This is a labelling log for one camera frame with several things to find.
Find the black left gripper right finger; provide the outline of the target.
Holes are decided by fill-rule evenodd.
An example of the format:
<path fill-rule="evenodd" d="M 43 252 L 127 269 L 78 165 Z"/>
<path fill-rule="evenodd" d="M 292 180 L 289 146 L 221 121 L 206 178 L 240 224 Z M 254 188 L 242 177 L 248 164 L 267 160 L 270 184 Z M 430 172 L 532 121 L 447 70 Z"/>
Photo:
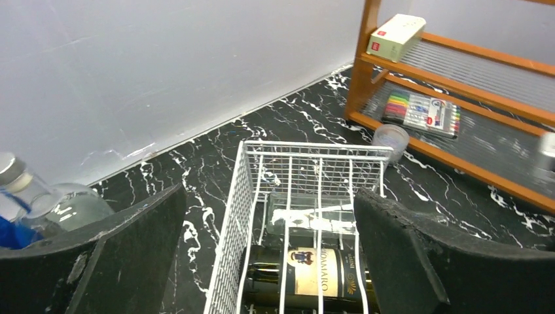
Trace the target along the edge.
<path fill-rule="evenodd" d="M 553 313 L 554 253 L 480 239 L 361 188 L 359 239 L 382 313 Z"/>

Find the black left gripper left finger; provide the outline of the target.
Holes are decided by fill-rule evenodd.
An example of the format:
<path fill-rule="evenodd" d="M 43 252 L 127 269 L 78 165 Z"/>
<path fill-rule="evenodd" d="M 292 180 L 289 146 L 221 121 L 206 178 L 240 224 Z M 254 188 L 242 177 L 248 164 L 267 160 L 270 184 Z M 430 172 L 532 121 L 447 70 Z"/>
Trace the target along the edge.
<path fill-rule="evenodd" d="M 2 313 L 157 313 L 187 207 L 185 188 L 29 248 L 1 251 Z"/>

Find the clear round glass bottle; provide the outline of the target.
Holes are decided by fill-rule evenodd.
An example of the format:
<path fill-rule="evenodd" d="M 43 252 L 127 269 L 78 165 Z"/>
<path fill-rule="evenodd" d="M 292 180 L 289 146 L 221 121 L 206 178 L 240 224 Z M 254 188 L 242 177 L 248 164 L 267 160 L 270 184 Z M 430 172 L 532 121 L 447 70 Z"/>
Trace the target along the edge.
<path fill-rule="evenodd" d="M 70 232 L 115 212 L 94 190 L 75 183 L 55 184 L 33 196 L 22 222 L 43 237 Z"/>

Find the clear neck bottle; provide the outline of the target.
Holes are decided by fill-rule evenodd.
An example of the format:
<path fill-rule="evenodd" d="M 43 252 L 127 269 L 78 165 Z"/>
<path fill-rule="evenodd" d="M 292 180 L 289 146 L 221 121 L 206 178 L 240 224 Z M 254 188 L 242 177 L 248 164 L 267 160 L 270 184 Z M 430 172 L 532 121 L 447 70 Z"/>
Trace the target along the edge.
<path fill-rule="evenodd" d="M 321 230 L 323 238 L 353 239 L 352 201 L 340 196 L 272 192 L 268 195 L 267 231 L 282 236 L 286 226 L 291 236 L 316 237 Z"/>

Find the blue square glass bottle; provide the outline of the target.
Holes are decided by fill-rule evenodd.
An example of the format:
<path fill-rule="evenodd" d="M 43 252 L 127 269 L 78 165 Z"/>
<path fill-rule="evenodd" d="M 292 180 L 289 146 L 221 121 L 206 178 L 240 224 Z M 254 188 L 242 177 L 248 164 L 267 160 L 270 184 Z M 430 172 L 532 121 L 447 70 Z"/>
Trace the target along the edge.
<path fill-rule="evenodd" d="M 23 249 L 45 238 L 41 219 L 56 204 L 53 190 L 12 152 L 1 153 L 1 247 Z"/>

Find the dark black-capped wine bottle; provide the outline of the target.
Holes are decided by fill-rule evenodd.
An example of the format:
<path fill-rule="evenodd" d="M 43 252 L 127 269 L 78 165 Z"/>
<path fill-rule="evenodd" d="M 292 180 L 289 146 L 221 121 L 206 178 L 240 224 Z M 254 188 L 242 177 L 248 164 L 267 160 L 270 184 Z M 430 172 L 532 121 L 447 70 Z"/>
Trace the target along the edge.
<path fill-rule="evenodd" d="M 323 296 L 323 309 L 331 313 L 362 313 L 361 291 L 366 291 L 369 313 L 379 312 L 378 302 L 363 254 L 353 249 L 277 247 L 244 248 L 240 266 L 246 268 L 243 302 L 262 307 L 316 309 Z"/>

